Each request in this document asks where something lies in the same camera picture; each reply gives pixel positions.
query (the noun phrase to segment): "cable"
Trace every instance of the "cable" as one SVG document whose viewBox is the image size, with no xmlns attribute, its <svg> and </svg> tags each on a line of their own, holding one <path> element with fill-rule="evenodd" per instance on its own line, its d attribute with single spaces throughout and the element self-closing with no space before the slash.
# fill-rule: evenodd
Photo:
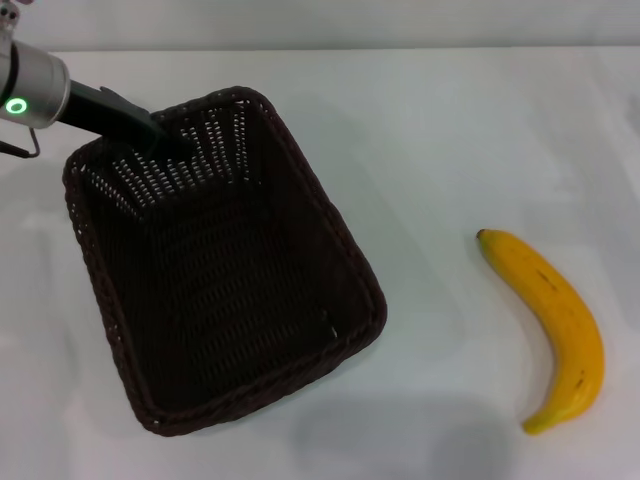
<svg viewBox="0 0 640 480">
<path fill-rule="evenodd" d="M 31 134 L 31 139 L 33 140 L 33 146 L 36 148 L 34 153 L 30 153 L 27 158 L 36 158 L 40 155 L 40 142 L 38 142 L 38 137 L 36 137 L 36 131 L 33 128 L 29 128 L 29 133 Z"/>
</svg>

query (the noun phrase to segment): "basket rim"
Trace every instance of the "basket rim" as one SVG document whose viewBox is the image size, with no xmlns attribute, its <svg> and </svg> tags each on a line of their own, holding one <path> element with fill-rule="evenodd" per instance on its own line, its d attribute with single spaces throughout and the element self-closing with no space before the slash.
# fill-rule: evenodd
<svg viewBox="0 0 640 480">
<path fill-rule="evenodd" d="M 272 370 L 258 377 L 250 385 L 236 387 L 223 395 L 212 398 L 210 401 L 191 407 L 183 411 L 165 411 L 155 405 L 151 392 L 149 391 L 146 379 L 138 364 L 134 349 L 131 343 L 128 325 L 124 311 L 120 304 L 117 290 L 113 285 L 109 275 L 104 257 L 100 251 L 97 241 L 97 234 L 87 204 L 84 200 L 84 185 L 82 182 L 82 169 L 88 162 L 90 153 L 100 152 L 110 148 L 110 142 L 103 138 L 97 139 L 81 147 L 71 158 L 75 161 L 67 161 L 63 173 L 63 183 L 66 187 L 67 205 L 76 205 L 77 212 L 72 216 L 76 239 L 82 246 L 85 262 L 93 264 L 96 277 L 92 282 L 101 284 L 101 291 L 105 293 L 103 298 L 98 297 L 98 304 L 102 313 L 107 339 L 111 344 L 114 361 L 125 384 L 125 390 L 129 401 L 141 421 L 143 426 L 151 431 L 160 434 L 179 434 L 192 431 L 189 426 L 201 423 L 207 413 L 225 405 L 231 405 L 240 397 L 247 398 L 252 394 L 268 388 L 284 375 L 295 375 L 296 371 L 305 370 L 309 365 L 318 363 L 321 359 L 335 355 L 336 351 L 345 350 L 350 345 L 357 349 L 353 352 L 346 352 L 348 355 L 339 355 L 336 364 L 340 364 L 346 358 L 357 353 L 369 345 L 381 333 L 387 316 L 387 306 L 380 286 L 359 249 L 353 236 L 348 230 L 344 220 L 338 210 L 333 206 L 326 193 L 320 186 L 320 182 L 307 163 L 300 147 L 278 116 L 274 106 L 265 96 L 247 87 L 231 87 L 220 90 L 202 98 L 185 102 L 181 105 L 170 107 L 153 114 L 153 118 L 160 123 L 168 123 L 177 120 L 185 114 L 194 113 L 202 109 L 220 108 L 231 105 L 238 101 L 248 100 L 256 107 L 256 110 L 265 120 L 266 126 L 270 129 L 275 140 L 282 147 L 286 159 L 292 171 L 300 180 L 303 193 L 308 198 L 313 208 L 321 213 L 323 227 L 332 235 L 335 244 L 339 247 L 345 264 L 352 270 L 359 283 L 359 290 L 363 294 L 364 301 L 369 311 L 369 317 L 362 321 L 361 325 L 349 336 L 339 337 L 331 342 L 323 350 L 315 353 L 308 353 L 293 360 L 292 362 Z M 85 231 L 80 234 L 77 223 L 85 224 Z"/>
</svg>

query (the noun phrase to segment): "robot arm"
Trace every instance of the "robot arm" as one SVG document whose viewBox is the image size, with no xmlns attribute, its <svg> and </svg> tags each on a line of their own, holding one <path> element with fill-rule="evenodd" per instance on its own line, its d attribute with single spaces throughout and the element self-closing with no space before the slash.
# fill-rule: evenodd
<svg viewBox="0 0 640 480">
<path fill-rule="evenodd" d="M 29 4 L 32 0 L 17 0 Z M 140 151 L 156 147 L 168 154 L 183 152 L 182 139 L 171 138 L 149 112 L 116 93 L 95 90 L 71 80 L 62 60 L 13 39 L 20 10 L 0 0 L 0 118 L 31 129 L 36 154 L 0 142 L 0 152 L 29 158 L 38 145 L 33 129 L 55 122 L 88 130 Z"/>
</svg>

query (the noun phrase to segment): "woven pattern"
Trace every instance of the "woven pattern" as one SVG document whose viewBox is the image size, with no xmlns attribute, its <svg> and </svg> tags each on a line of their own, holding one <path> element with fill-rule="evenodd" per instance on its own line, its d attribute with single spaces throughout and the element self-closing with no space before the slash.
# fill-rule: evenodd
<svg viewBox="0 0 640 480">
<path fill-rule="evenodd" d="M 375 340 L 375 276 L 273 106 L 236 87 L 155 114 L 191 158 L 100 139 L 69 215 L 131 406 L 172 436 L 245 416 Z"/>
</svg>

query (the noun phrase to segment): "green indicator light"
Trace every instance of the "green indicator light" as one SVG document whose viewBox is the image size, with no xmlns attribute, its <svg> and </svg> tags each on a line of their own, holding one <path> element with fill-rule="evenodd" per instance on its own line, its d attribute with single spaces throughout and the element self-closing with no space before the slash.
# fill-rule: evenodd
<svg viewBox="0 0 640 480">
<path fill-rule="evenodd" d="M 21 113 L 26 112 L 27 108 L 29 108 L 29 105 L 27 104 L 27 101 L 22 98 L 12 98 L 7 102 L 6 106 L 7 112 L 11 115 L 20 115 Z"/>
</svg>

